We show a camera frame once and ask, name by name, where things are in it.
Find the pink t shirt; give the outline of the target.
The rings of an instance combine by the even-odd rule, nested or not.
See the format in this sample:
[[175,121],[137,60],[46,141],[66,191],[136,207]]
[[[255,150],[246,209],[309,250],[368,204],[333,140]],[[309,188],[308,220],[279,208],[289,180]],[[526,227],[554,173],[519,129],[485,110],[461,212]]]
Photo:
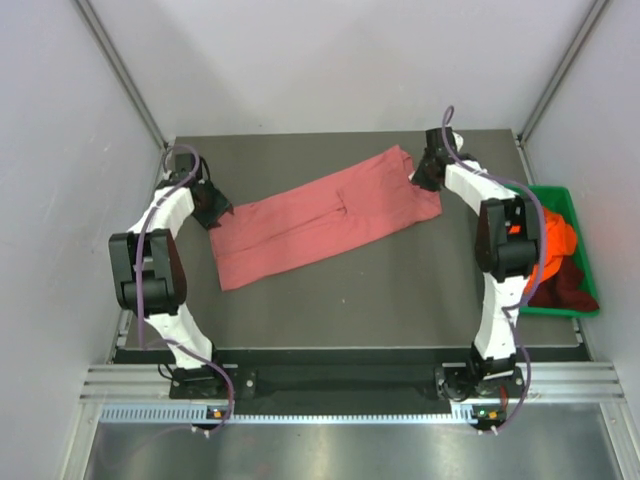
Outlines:
[[244,204],[210,233],[224,291],[380,240],[442,212],[440,197],[410,181],[399,146],[346,169]]

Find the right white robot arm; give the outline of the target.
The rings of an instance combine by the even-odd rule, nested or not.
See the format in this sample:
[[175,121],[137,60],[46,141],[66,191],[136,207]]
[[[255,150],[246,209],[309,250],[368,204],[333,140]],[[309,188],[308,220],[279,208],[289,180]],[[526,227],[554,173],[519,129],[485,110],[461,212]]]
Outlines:
[[444,396],[463,401],[487,396],[517,375],[516,341],[520,304],[541,253],[540,208],[486,172],[474,157],[458,151],[456,134],[445,126],[425,132],[425,147],[412,184],[446,189],[476,214],[474,255],[483,274],[480,327],[463,371],[446,370]]

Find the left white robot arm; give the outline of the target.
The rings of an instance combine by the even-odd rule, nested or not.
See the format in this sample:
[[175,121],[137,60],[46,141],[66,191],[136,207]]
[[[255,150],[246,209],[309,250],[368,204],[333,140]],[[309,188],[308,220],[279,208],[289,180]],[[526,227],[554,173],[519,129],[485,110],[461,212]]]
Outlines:
[[169,347],[176,367],[168,370],[178,388],[216,396],[231,381],[216,362],[216,349],[186,304],[186,273],[176,237],[188,218],[206,231],[232,214],[230,200],[214,185],[206,160],[189,145],[177,144],[162,160],[163,174],[142,217],[123,233],[111,235],[108,250],[116,299],[135,314],[138,339],[149,325]]

